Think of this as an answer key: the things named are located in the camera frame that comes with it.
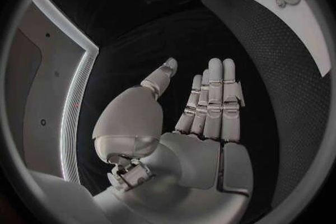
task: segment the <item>robotic hand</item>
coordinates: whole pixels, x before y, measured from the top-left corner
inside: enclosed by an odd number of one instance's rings
[[[114,167],[109,192],[151,223],[237,223],[252,194],[253,172],[239,144],[244,106],[233,60],[211,59],[196,75],[175,130],[161,135],[157,98],[176,73],[170,58],[138,87],[117,96],[98,120],[99,157]]]

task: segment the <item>white robot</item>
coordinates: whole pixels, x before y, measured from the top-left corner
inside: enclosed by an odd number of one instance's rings
[[[156,100],[177,67],[168,59],[117,96],[98,119],[95,149],[112,165],[112,187],[99,199],[113,195],[149,223],[237,223],[252,194],[253,172],[239,143],[245,104],[235,64],[211,59],[203,75],[194,77],[175,130],[161,135],[163,113]]]

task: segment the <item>humanoid robot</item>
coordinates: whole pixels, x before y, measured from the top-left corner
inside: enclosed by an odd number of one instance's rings
[[[239,144],[245,103],[235,64],[211,59],[194,77],[175,130],[161,135],[156,100],[177,67],[168,59],[101,114],[93,138],[98,156],[112,165],[112,187],[100,195],[115,196],[150,223],[237,223],[252,194],[253,172]]]

